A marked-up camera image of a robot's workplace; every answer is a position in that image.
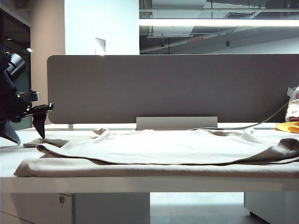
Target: desk surface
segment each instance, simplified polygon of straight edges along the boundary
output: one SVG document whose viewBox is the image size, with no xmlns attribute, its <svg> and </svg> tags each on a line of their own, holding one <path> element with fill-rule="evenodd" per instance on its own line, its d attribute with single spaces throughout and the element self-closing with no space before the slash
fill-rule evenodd
<svg viewBox="0 0 299 224">
<path fill-rule="evenodd" d="M 61 135 L 92 135 L 91 131 L 46 131 Z M 22 143 L 38 138 L 33 129 L 18 131 Z M 275 130 L 256 130 L 268 141 L 296 137 L 298 134 Z M 251 178 L 217 176 L 114 176 L 114 177 L 16 177 L 14 171 L 24 158 L 39 158 L 35 148 L 13 146 L 1 139 L 1 192 L 11 193 L 85 193 L 85 192 L 227 192 L 227 191 L 297 191 L 299 178 Z M 277 165 L 297 169 L 299 162 Z"/>
</svg>

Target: folded cloth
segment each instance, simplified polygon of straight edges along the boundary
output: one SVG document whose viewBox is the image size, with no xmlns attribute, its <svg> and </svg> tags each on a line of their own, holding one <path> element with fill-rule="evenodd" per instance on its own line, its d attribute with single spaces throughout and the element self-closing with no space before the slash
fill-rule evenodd
<svg viewBox="0 0 299 224">
<path fill-rule="evenodd" d="M 73 158 L 24 159 L 16 176 L 83 177 L 83 176 L 220 176 L 299 178 L 299 162 L 270 165 L 106 165 L 100 161 Z"/>
<path fill-rule="evenodd" d="M 109 164 L 267 164 L 298 160 L 297 139 L 282 139 L 276 144 L 257 138 L 253 132 L 254 129 L 125 133 L 102 130 L 96 138 L 44 139 L 48 143 L 38 144 L 36 148 L 57 157 L 86 158 Z"/>
<path fill-rule="evenodd" d="M 280 123 L 275 129 L 283 132 L 299 133 L 299 121 Z"/>
</svg>

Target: gray fabric panel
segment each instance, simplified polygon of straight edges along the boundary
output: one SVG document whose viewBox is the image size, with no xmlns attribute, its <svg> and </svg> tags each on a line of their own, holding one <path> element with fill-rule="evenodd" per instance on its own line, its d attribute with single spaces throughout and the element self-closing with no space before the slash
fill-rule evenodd
<svg viewBox="0 0 299 224">
<path fill-rule="evenodd" d="M 51 122 L 135 123 L 136 117 L 218 116 L 258 122 L 299 85 L 299 55 L 51 56 Z M 284 121 L 285 110 L 271 121 Z"/>
</svg>

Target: gray panel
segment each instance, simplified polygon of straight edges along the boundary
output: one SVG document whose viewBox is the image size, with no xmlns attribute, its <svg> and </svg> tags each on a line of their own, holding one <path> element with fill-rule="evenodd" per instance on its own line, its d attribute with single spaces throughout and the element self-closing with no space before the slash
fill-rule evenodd
<svg viewBox="0 0 299 224">
<path fill-rule="evenodd" d="M 135 123 L 136 117 L 218 116 L 258 122 L 299 85 L 299 55 L 51 56 L 50 120 Z M 284 121 L 283 110 L 271 121 Z"/>
<path fill-rule="evenodd" d="M 73 195 L 74 224 L 150 224 L 150 193 Z"/>
</svg>

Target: desk leg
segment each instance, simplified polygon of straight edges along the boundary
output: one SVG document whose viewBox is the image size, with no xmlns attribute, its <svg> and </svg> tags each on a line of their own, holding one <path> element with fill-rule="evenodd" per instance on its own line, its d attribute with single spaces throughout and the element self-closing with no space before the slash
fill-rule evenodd
<svg viewBox="0 0 299 224">
<path fill-rule="evenodd" d="M 297 224 L 299 192 L 245 192 L 245 207 L 271 224 Z"/>
<path fill-rule="evenodd" d="M 150 193 L 73 195 L 74 224 L 150 224 Z"/>
</svg>

